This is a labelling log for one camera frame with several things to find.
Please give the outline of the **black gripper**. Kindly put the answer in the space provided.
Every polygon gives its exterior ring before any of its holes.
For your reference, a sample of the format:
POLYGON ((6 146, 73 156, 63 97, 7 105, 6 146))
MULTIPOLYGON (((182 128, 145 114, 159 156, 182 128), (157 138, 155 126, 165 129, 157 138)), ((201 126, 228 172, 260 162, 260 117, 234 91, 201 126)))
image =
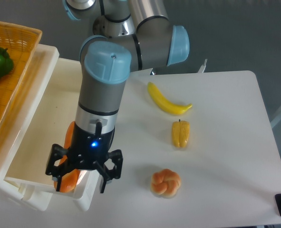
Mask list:
POLYGON ((72 122, 66 134, 66 149, 53 144, 45 174, 52 177, 54 188, 59 192, 62 177, 75 169, 97 170, 102 177, 100 193, 113 179, 120 179, 123 155, 120 149, 108 152, 115 131, 89 133, 72 122))

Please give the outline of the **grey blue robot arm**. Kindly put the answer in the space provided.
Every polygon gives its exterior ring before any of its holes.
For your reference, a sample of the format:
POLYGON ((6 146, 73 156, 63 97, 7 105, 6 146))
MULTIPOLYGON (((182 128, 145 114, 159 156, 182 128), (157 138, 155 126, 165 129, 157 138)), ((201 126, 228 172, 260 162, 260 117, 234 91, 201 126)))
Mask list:
POLYGON ((79 172, 98 171, 101 191, 119 179, 121 150, 112 151, 115 124, 126 80, 131 72, 185 61, 190 42, 183 26, 170 24, 161 0, 102 0, 101 14, 120 24, 132 20, 134 30, 112 37, 106 32, 86 39, 80 49, 82 84, 76 118, 65 144, 51 147, 46 166, 58 192, 75 188, 79 172))

